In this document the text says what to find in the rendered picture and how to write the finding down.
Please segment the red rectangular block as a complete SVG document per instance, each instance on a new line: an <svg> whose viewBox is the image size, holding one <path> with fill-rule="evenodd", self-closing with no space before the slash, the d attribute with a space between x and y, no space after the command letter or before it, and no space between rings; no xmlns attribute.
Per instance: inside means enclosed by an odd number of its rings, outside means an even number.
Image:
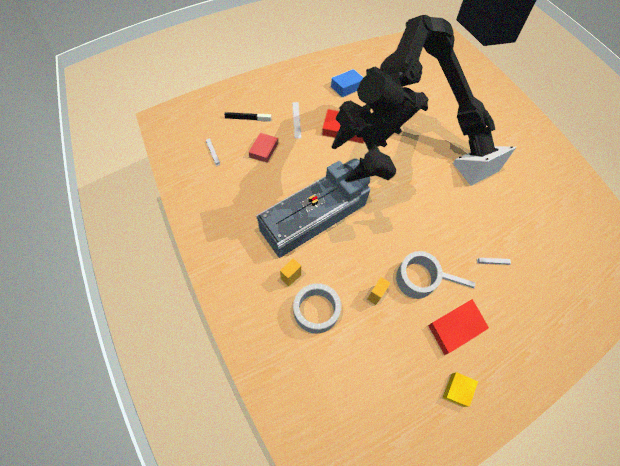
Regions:
<svg viewBox="0 0 620 466"><path fill-rule="evenodd" d="M322 136L328 136L335 138L338 130L340 129L339 122L335 119L339 111L327 110L326 117L324 120L323 134ZM350 139L349 141L362 143L364 142L362 137L357 137L356 135Z"/></svg>
<svg viewBox="0 0 620 466"><path fill-rule="evenodd" d="M261 162L268 162L278 143L278 138L260 133L249 150L249 157Z"/></svg>
<svg viewBox="0 0 620 466"><path fill-rule="evenodd" d="M443 355L489 329L475 304L472 299L428 325Z"/></svg>

